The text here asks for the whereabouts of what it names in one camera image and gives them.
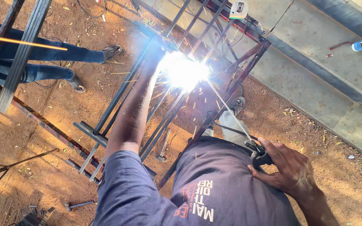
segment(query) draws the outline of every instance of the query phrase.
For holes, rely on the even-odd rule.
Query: sandal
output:
[[[240,96],[237,97],[233,102],[231,102],[230,109],[234,111],[234,115],[238,115],[238,113],[243,109],[245,106],[245,99],[244,97]]]
[[[105,49],[103,49],[103,53],[104,53],[104,56],[105,56],[105,59],[102,63],[100,64],[103,64],[105,63],[107,60],[113,58],[113,57],[116,57],[118,56],[119,54],[122,53],[122,47],[120,45],[109,45],[108,47],[106,47]]]
[[[75,75],[72,80],[67,80],[67,81],[75,91],[79,93],[86,92],[87,89],[78,76]]]

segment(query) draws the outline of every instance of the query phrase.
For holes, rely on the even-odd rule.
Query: dirt ground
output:
[[[132,8],[130,2],[119,2],[126,8]],[[14,28],[26,27],[34,3],[34,0],[25,2]],[[103,1],[97,4],[94,1],[81,0],[80,3],[93,15],[98,15],[104,7]],[[0,23],[5,18],[9,4],[9,0],[0,0]],[[41,29],[46,37],[79,44],[88,49],[101,50],[111,43],[118,43],[123,47],[125,53],[114,59],[117,63],[75,62],[70,66],[87,86],[86,93],[76,93],[62,80],[49,89],[38,87],[35,83],[21,84],[16,93],[18,98],[88,150],[92,150],[95,143],[73,126],[73,122],[85,121],[92,126],[97,124],[126,76],[117,73],[129,71],[138,51],[146,42],[146,38],[131,24],[130,20],[135,18],[132,12],[112,2],[107,5],[106,22],[103,22],[101,18],[88,18],[74,0],[55,0],[48,13],[52,14],[46,18]],[[143,17],[150,21],[153,19],[145,13]],[[155,19],[153,27],[157,31],[163,31],[166,26],[166,23]],[[47,80],[40,84],[46,86],[52,82]],[[162,89],[163,87],[158,87],[155,90],[156,95],[160,94]],[[239,118],[246,123],[251,133],[273,142],[284,143],[309,157],[317,184],[326,194],[328,204],[339,222],[342,225],[362,225],[362,154],[254,80],[246,79],[243,91],[247,103]],[[167,109],[172,104],[168,99],[178,94],[174,90],[168,96],[165,104],[168,105]],[[173,123],[168,126],[171,133],[165,153],[167,162],[154,159],[163,145],[164,136],[144,161],[146,166],[157,172],[155,183],[159,182],[178,153],[183,150],[188,138],[194,133],[195,126],[199,127],[204,112],[217,107],[215,99],[209,87],[198,85],[186,107],[178,112]],[[166,108],[160,108],[149,122],[146,138],[153,133],[165,115]],[[222,137],[219,127],[215,127],[215,136]],[[98,202],[96,184],[89,183],[85,176],[79,175],[65,163],[68,158],[80,165],[84,160],[16,108],[11,107],[7,114],[0,113],[0,164],[10,164],[55,147],[60,148],[60,151],[28,162],[24,166],[14,167],[0,181],[0,226],[19,222],[31,211],[29,205],[37,205],[38,210],[55,207],[56,210],[48,221],[51,226],[87,226],[92,221],[96,208],[94,204],[74,209],[71,213],[67,213],[64,208],[67,202]],[[95,156],[101,159],[104,149],[100,147]],[[87,170],[93,172],[94,167],[89,165]],[[275,170],[274,166],[266,167],[267,172]],[[171,178],[160,191],[163,196],[170,197],[172,183]],[[292,204],[300,222],[306,225],[305,218],[294,200]]]

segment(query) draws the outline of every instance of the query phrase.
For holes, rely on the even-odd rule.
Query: hammer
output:
[[[167,130],[167,136],[166,136],[166,140],[164,141],[164,146],[163,149],[160,153],[160,155],[156,155],[156,160],[160,161],[160,162],[167,162],[167,158],[164,157],[164,150],[166,150],[166,146],[167,146],[167,140],[168,140],[168,136],[170,136],[170,128],[168,128]]]
[[[72,211],[73,208],[75,207],[79,207],[79,206],[83,206],[83,205],[88,205],[88,204],[93,204],[94,201],[90,201],[90,202],[84,202],[84,203],[81,203],[81,204],[77,204],[77,205],[70,205],[70,203],[65,203],[65,209],[68,211],[68,213],[70,213]]]

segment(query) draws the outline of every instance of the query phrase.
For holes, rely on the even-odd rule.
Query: welder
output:
[[[114,122],[94,226],[300,225],[285,194],[297,201],[309,226],[339,225],[307,157],[259,138],[278,168],[266,174],[255,169],[244,153],[246,137],[226,129],[224,139],[213,137],[212,125],[181,156],[171,198],[161,197],[138,154],[158,76],[154,72],[163,55],[157,50],[145,57],[138,81]],[[241,131],[232,114],[244,105],[243,97],[236,98],[231,111],[220,116],[220,124]]]

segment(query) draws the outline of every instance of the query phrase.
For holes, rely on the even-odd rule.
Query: welder's hand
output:
[[[314,171],[308,158],[284,144],[271,143],[265,138],[259,138],[279,172],[266,174],[248,165],[252,176],[270,186],[290,195],[297,202],[323,196],[323,192],[314,181]]]

